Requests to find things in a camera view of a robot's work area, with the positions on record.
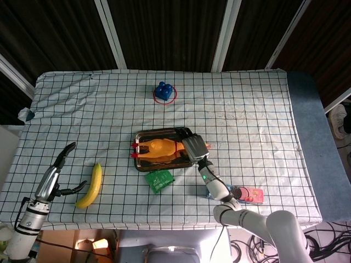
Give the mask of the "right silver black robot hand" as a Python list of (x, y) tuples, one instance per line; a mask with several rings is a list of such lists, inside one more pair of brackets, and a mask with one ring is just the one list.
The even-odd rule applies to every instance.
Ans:
[(187, 127), (177, 127), (175, 131), (181, 138), (184, 149), (193, 163), (198, 163), (209, 156), (208, 148), (201, 135), (193, 133)]

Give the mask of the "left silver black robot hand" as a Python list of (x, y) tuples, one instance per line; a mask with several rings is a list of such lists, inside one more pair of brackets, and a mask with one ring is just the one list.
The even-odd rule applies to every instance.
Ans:
[(55, 197), (68, 196), (80, 192), (87, 181), (82, 181), (73, 189), (60, 189), (58, 178), (65, 164), (66, 157), (76, 147), (76, 142), (67, 145), (57, 156), (55, 162), (47, 169), (38, 188), (35, 192), (35, 198), (38, 202), (50, 203)]

